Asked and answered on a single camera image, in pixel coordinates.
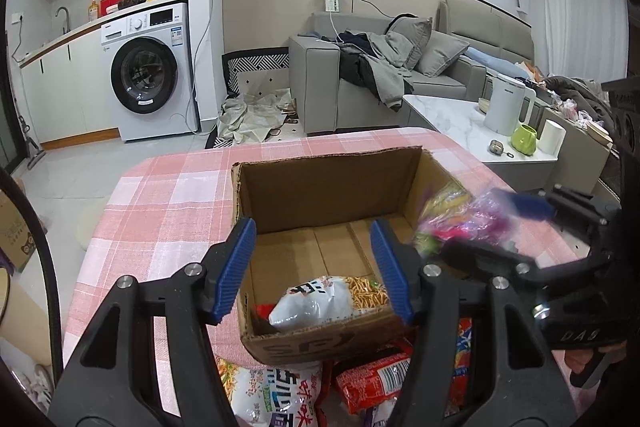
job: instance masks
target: pink plaid tablecloth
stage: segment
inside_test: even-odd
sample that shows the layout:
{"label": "pink plaid tablecloth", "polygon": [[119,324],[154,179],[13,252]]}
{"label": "pink plaid tablecloth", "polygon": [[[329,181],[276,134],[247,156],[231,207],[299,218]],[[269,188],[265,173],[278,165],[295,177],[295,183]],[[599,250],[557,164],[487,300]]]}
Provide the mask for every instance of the pink plaid tablecloth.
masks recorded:
{"label": "pink plaid tablecloth", "polygon": [[[130,274],[139,281],[169,277],[185,264],[202,259],[210,245],[226,239],[232,227],[233,164],[415,145],[430,151],[472,194],[491,186],[508,188],[453,140],[418,128],[160,156],[131,169],[113,191],[82,263],[66,322],[65,362],[119,276]],[[522,220],[515,242],[521,253],[534,257],[540,266],[576,259],[560,235],[546,223]],[[163,319],[156,319],[155,333],[162,403],[166,410],[178,413]],[[245,367],[260,365],[242,347],[235,307],[222,324],[210,328],[210,339],[214,353],[220,357]],[[561,367],[567,373],[563,363]],[[584,397],[575,390],[574,397],[581,409]]]}

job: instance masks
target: soap bottle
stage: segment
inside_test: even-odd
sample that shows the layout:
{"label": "soap bottle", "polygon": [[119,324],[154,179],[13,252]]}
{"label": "soap bottle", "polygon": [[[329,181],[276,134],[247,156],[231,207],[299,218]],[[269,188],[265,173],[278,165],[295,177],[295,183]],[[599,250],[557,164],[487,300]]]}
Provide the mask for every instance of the soap bottle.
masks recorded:
{"label": "soap bottle", "polygon": [[100,8],[98,3],[95,0],[91,0],[91,4],[89,4],[89,22],[98,20],[98,12]]}

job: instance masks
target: red box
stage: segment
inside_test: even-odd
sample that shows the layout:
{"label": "red box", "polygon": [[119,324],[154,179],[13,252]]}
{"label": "red box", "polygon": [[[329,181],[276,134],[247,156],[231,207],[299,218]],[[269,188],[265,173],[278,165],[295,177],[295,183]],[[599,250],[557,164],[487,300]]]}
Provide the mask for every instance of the red box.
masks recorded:
{"label": "red box", "polygon": [[101,0],[100,1],[100,17],[107,15],[107,8],[119,3],[121,0]]}

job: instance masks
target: tile floor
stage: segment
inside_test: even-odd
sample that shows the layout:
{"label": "tile floor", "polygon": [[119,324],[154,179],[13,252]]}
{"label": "tile floor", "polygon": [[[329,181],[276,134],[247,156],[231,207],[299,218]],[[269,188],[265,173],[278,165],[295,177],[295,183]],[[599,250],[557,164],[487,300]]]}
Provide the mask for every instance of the tile floor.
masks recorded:
{"label": "tile floor", "polygon": [[[285,124],[280,134],[269,140],[303,136],[302,126]],[[85,254],[76,239],[79,216],[110,196],[124,172],[145,159],[200,151],[206,142],[206,136],[191,134],[130,143],[107,140],[47,152],[33,170],[18,168],[14,172],[24,182],[27,197],[47,227],[63,325]],[[14,279],[46,309],[44,280],[37,255]]]}

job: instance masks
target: green mug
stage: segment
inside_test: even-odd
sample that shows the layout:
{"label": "green mug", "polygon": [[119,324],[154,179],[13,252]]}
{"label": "green mug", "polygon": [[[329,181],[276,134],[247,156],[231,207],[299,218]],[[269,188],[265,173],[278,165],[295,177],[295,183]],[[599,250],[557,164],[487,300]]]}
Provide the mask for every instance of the green mug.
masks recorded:
{"label": "green mug", "polygon": [[531,156],[536,151],[536,130],[519,124],[511,136],[511,146],[522,154]]}

